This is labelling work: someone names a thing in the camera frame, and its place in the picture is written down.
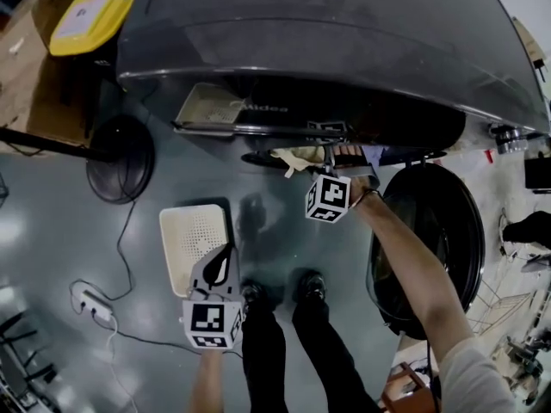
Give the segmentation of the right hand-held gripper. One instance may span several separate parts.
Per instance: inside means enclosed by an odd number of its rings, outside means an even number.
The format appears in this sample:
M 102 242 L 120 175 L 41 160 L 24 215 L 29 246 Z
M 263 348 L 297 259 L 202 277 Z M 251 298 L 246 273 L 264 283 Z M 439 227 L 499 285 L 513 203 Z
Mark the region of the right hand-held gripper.
M 336 223 L 359 203 L 364 192 L 377 191 L 380 186 L 375 170 L 368 162 L 360 167 L 336 167 L 334 146 L 325 145 L 325 163 L 310 169 L 313 184 L 305 197 L 307 219 Z

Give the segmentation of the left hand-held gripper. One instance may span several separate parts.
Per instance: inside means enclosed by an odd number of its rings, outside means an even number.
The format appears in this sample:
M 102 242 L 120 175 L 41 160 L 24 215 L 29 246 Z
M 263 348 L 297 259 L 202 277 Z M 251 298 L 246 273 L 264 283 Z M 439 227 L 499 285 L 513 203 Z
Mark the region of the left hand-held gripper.
M 240 284 L 238 250 L 219 246 L 192 268 L 189 296 L 182 301 L 182 324 L 192 347 L 199 350 L 233 350 L 242 339 L 245 320 L 243 299 L 221 293 L 237 293 Z

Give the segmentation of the cream clothes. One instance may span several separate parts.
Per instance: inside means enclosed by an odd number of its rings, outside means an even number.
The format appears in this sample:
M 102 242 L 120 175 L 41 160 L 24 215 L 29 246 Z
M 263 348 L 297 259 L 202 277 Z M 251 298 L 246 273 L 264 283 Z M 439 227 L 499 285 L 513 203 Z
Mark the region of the cream clothes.
M 279 148 L 270 150 L 269 154 L 281 159 L 288 169 L 286 178 L 290 178 L 295 171 L 301 172 L 308 167 L 321 167 L 325 163 L 325 149 L 323 146 L 302 146 Z

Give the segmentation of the cream plastic laundry basket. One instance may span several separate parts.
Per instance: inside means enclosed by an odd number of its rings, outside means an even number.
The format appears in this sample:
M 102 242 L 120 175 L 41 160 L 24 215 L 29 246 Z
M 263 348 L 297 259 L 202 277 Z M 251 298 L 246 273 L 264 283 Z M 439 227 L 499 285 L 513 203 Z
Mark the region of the cream plastic laundry basket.
M 224 210 L 216 204 L 167 208 L 159 223 L 173 293 L 185 298 L 196 263 L 229 241 Z

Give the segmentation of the lavender clothes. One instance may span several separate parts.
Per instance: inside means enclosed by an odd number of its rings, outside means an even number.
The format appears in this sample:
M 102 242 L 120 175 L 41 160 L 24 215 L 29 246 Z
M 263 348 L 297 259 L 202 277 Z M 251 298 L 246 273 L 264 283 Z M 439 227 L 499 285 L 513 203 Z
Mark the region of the lavender clothes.
M 362 151 L 366 161 L 376 170 L 380 166 L 380 160 L 385 147 L 379 145 L 363 145 Z

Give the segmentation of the black washing machine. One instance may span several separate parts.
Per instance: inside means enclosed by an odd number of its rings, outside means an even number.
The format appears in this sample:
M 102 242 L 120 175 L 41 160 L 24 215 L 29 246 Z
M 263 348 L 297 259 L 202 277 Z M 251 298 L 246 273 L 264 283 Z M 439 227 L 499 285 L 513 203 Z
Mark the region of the black washing machine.
M 117 78 L 183 141 L 240 167 L 366 145 L 390 165 L 551 133 L 499 0 L 134 0 Z

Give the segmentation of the person's left forearm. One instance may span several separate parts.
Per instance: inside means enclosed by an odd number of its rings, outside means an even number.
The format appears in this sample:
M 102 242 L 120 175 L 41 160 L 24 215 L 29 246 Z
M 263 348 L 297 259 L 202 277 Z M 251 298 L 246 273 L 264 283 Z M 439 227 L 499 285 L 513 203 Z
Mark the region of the person's left forearm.
M 207 350 L 201 355 L 188 413 L 224 412 L 222 359 L 222 353 L 217 350 Z

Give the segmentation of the person's right forearm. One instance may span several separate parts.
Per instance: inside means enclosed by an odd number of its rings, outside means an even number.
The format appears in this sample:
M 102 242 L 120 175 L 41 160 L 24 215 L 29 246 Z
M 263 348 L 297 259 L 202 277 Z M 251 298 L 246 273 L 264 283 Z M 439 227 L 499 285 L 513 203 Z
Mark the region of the person's right forearm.
M 443 265 L 374 190 L 364 192 L 355 209 L 379 239 L 436 360 L 442 361 L 474 336 Z

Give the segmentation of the person's right hand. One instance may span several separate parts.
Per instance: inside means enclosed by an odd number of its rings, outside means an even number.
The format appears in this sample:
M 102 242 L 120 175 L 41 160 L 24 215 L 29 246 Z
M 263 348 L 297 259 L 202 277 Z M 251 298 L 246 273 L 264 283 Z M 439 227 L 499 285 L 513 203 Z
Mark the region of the person's right hand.
M 335 145 L 333 155 L 338 168 L 360 167 L 367 163 L 362 147 L 358 145 Z

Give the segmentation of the person's left black shoe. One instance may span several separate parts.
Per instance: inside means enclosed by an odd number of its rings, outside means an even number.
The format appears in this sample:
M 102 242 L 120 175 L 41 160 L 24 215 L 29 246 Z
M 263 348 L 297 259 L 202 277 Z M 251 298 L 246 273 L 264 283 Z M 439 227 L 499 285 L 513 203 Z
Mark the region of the person's left black shoe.
M 259 282 L 246 279 L 241 285 L 241 295 L 244 301 L 244 314 L 265 300 L 265 289 Z

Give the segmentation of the person's black shoe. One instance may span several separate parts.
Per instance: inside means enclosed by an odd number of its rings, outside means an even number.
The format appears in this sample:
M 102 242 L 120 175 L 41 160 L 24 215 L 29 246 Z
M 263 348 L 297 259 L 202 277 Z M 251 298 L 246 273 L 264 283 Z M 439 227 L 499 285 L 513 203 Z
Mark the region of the person's black shoe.
M 244 314 L 265 300 L 265 289 L 259 282 L 246 279 L 241 285 L 241 295 L 244 301 Z
M 324 276 L 316 270 L 307 270 L 298 280 L 295 300 L 297 303 L 320 301 L 326 297 Z

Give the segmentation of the person's right black shoe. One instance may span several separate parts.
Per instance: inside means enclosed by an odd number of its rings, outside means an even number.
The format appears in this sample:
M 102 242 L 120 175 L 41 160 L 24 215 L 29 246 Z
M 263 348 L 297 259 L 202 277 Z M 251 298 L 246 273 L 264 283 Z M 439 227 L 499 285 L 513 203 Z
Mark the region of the person's right black shoe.
M 298 280 L 295 300 L 297 303 L 320 301 L 326 297 L 324 276 L 316 270 L 307 270 Z

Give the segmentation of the person's left leg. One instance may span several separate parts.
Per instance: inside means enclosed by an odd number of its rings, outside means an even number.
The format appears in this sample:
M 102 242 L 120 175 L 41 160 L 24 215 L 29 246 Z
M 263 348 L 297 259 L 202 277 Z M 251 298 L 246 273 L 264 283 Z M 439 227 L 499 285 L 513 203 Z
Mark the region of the person's left leg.
M 251 413 L 288 413 L 285 403 L 286 342 L 268 304 L 254 302 L 248 305 L 242 351 Z

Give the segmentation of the person's leg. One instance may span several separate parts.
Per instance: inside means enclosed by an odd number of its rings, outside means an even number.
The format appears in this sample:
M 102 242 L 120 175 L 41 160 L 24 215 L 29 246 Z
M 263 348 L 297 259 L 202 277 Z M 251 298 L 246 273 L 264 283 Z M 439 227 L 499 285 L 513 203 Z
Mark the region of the person's leg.
M 242 351 L 251 413 L 288 413 L 285 403 L 286 342 L 268 304 L 254 302 L 248 305 Z
M 367 394 L 355 362 L 318 297 L 298 302 L 293 325 L 325 389 L 329 413 L 381 413 Z

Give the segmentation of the white power strip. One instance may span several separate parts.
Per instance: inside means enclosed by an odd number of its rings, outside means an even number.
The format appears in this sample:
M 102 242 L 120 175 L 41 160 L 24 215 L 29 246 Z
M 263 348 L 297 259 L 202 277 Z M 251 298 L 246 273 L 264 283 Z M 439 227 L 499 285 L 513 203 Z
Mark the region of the white power strip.
M 111 321 L 113 315 L 111 306 L 95 294 L 84 290 L 80 293 L 79 301 L 82 308 L 88 310 L 93 316 L 107 323 Z

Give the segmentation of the person's right leg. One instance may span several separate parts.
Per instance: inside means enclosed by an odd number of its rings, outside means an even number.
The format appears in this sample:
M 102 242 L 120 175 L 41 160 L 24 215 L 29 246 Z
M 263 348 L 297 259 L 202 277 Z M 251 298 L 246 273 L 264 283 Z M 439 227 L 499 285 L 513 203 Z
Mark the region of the person's right leg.
M 355 362 L 318 297 L 298 302 L 293 325 L 325 389 L 329 413 L 381 413 L 367 394 Z

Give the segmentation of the brown wooden stool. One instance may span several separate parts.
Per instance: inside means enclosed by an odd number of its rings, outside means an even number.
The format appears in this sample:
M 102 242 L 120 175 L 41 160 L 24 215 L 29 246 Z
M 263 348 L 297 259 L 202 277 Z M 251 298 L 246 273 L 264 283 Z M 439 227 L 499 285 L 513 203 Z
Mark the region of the brown wooden stool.
M 378 405 L 381 413 L 439 413 L 429 386 L 405 362 L 388 375 Z

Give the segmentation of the person's white shirt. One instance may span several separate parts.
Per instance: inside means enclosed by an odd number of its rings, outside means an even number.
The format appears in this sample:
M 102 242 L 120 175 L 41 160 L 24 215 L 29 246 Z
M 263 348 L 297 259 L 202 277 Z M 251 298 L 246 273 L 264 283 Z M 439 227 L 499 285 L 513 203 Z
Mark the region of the person's white shirt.
M 456 344 L 438 369 L 442 413 L 517 413 L 509 386 L 476 338 Z

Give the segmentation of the large cardboard sheet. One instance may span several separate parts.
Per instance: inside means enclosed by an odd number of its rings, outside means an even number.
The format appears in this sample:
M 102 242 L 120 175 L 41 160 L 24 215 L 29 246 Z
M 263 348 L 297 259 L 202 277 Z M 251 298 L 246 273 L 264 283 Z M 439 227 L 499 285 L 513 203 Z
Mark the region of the large cardboard sheet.
M 515 16 L 512 17 L 512 21 L 529 55 L 530 61 L 537 70 L 540 70 L 545 66 L 545 60 L 547 58 L 545 52 L 537 43 L 535 37 Z

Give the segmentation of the brown cardboard box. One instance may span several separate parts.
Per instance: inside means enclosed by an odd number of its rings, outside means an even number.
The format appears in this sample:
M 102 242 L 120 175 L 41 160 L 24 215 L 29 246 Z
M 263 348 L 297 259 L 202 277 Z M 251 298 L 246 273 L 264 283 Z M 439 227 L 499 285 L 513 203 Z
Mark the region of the brown cardboard box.
M 98 80 L 49 40 L 73 0 L 22 0 L 0 32 L 0 128 L 88 146 Z

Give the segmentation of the black bin with yellow lid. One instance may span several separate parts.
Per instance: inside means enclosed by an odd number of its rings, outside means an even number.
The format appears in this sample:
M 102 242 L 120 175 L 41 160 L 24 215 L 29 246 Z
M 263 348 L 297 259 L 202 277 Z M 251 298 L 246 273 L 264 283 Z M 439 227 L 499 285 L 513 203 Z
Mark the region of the black bin with yellow lid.
M 73 0 L 53 30 L 49 52 L 54 57 L 78 59 L 122 98 L 117 82 L 117 41 L 134 0 Z

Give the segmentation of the black pedestal fan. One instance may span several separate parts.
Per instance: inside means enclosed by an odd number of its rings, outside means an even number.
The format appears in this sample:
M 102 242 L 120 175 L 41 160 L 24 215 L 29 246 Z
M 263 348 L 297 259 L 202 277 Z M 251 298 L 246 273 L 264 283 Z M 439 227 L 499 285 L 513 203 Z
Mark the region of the black pedestal fan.
M 0 127 L 0 142 L 86 160 L 86 175 L 101 200 L 124 205 L 145 191 L 155 165 L 155 146 L 147 126 L 130 115 L 102 123 L 86 148 Z

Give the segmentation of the black metal frame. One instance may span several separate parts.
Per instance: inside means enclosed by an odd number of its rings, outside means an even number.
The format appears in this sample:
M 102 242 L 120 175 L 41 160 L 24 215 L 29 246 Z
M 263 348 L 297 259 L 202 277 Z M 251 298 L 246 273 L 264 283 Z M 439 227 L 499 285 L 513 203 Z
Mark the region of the black metal frame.
M 50 343 L 28 311 L 0 314 L 0 385 L 27 409 L 46 403 L 45 393 L 58 376 L 48 359 Z

